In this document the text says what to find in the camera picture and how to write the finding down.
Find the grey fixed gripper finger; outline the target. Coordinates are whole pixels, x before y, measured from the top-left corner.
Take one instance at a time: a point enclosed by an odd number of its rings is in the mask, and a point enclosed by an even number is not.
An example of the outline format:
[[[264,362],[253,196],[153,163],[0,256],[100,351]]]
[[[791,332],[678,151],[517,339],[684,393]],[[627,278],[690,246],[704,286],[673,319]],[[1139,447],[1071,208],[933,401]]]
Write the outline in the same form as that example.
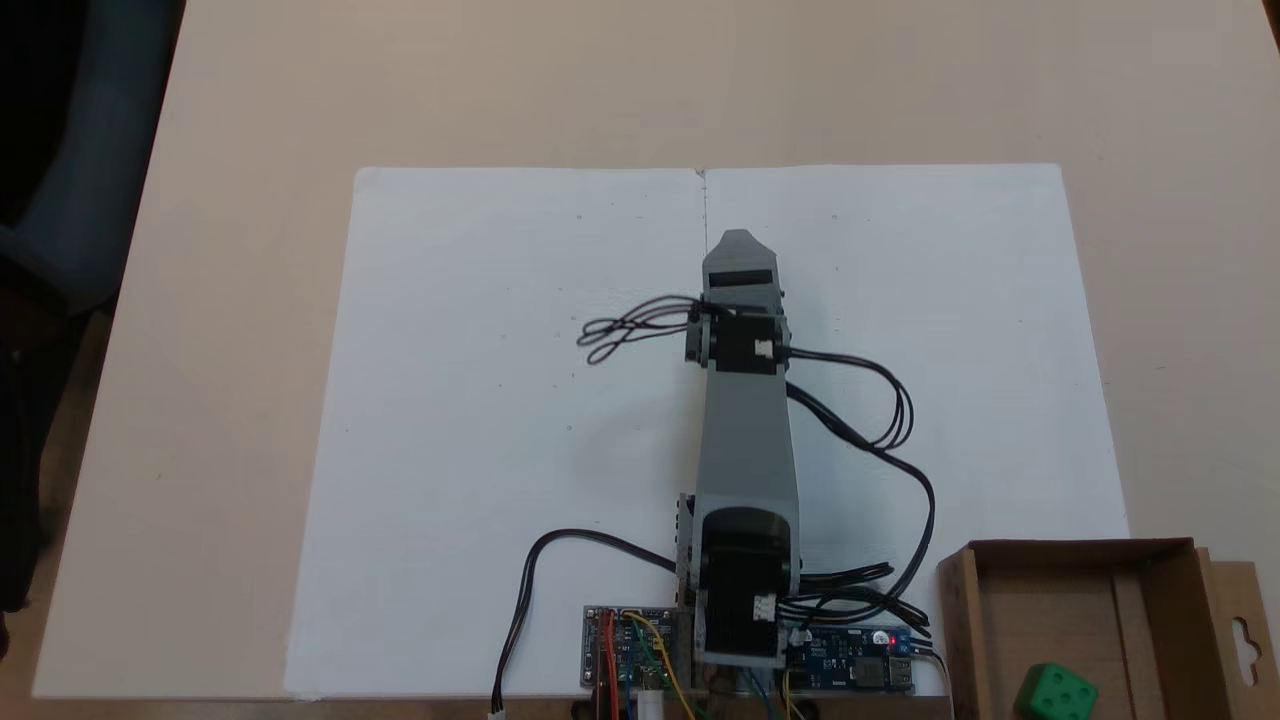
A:
[[[777,255],[745,229],[726,231],[703,260],[704,269],[776,269]]]

